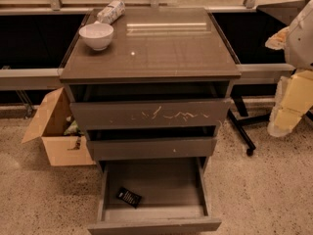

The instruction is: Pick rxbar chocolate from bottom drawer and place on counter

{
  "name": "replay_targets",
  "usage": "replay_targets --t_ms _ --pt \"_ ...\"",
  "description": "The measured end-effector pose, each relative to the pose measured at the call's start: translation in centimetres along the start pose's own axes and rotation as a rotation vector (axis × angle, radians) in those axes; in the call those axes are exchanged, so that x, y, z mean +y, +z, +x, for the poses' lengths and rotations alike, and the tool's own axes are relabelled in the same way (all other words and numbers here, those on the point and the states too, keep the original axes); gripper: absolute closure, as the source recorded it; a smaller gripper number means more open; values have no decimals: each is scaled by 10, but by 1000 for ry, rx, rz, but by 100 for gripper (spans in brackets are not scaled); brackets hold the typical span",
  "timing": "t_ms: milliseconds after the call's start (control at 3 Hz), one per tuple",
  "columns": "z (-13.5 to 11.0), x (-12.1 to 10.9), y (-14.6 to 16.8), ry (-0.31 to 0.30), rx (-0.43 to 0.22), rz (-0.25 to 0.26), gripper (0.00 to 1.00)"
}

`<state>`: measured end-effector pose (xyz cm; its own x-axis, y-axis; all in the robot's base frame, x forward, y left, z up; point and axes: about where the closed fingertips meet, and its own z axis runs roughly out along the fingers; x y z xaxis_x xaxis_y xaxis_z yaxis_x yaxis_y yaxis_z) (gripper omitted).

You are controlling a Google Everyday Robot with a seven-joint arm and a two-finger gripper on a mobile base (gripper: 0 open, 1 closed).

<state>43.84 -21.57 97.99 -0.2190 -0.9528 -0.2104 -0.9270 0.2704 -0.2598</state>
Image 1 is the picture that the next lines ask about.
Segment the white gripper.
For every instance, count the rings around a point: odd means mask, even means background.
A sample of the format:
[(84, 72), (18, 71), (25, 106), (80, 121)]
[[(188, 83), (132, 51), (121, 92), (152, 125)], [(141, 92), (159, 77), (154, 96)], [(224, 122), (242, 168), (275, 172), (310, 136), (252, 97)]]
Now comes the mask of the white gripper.
[(275, 94), (267, 131), (283, 137), (292, 133), (302, 117), (313, 107), (313, 1), (310, 0), (291, 22), (265, 42), (272, 50), (284, 50), (286, 62), (298, 70), (282, 76)]

